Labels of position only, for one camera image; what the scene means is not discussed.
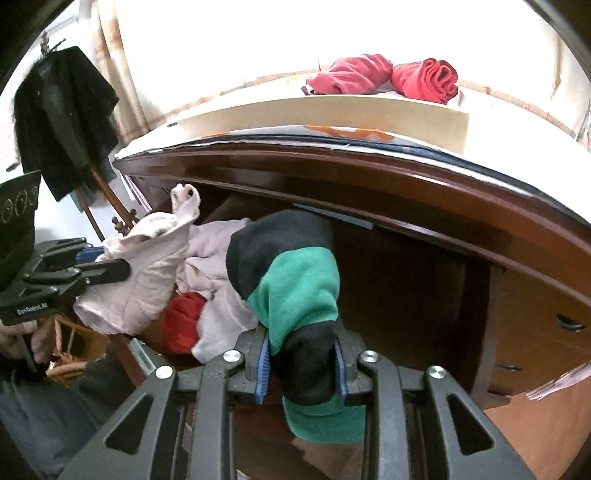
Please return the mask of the person's left hand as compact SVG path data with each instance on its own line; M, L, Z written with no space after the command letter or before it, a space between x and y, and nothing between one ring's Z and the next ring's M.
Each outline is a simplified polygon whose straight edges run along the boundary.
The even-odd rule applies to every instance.
M56 345L52 318L40 318L24 323L1 325L1 353L13 359L23 358L27 352L37 364L47 363Z

